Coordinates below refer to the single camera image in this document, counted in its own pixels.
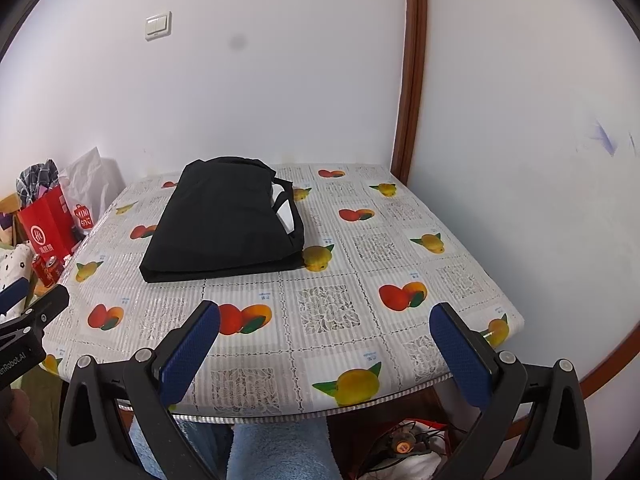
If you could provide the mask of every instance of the screw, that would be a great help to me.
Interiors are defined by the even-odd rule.
[[[141,348],[136,352],[135,357],[136,361],[138,361],[139,363],[149,361],[149,358],[151,357],[151,350],[149,350],[149,348]]]
[[[514,362],[516,362],[516,356],[513,355],[511,352],[500,352],[500,361],[502,361],[504,364],[506,365],[512,365],[514,364]]]
[[[83,355],[78,359],[78,362],[76,364],[78,365],[78,368],[87,368],[90,363],[91,358],[88,355]]]
[[[569,361],[567,359],[560,359],[560,362],[558,363],[558,365],[565,372],[570,372],[571,370],[574,369],[574,365],[572,365],[571,361]]]

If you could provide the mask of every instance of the plaid cloth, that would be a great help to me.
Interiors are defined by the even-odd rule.
[[[53,160],[44,164],[34,164],[24,170],[15,181],[15,190],[20,196],[22,207],[27,207],[38,198],[40,186],[47,189],[58,185],[58,168]]]

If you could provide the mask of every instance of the fruit pattern tablecloth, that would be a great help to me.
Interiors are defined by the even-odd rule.
[[[382,402],[447,377],[428,325],[440,301],[494,346],[522,329],[494,281],[387,170],[274,168],[296,188],[305,267],[145,283],[138,266],[180,174],[146,178],[121,193],[66,267],[70,304],[46,331],[44,367],[69,380],[84,354],[128,359],[212,300],[221,333],[174,412],[283,420]]]

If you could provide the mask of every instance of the brown wood trim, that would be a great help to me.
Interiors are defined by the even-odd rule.
[[[391,173],[403,184],[409,179],[418,127],[427,41],[427,0],[406,0],[402,85]]]
[[[620,343],[609,357],[607,357],[580,381],[582,396],[585,399],[587,397],[591,397],[595,392],[601,389],[601,387],[618,375],[639,353],[640,323],[636,325],[626,339]],[[523,418],[516,420],[509,428],[505,440],[521,435],[527,428],[528,421],[528,416],[524,416]]]

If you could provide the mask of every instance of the wall switch plate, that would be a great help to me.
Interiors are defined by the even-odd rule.
[[[171,12],[156,14],[145,21],[145,39],[147,41],[171,34]]]

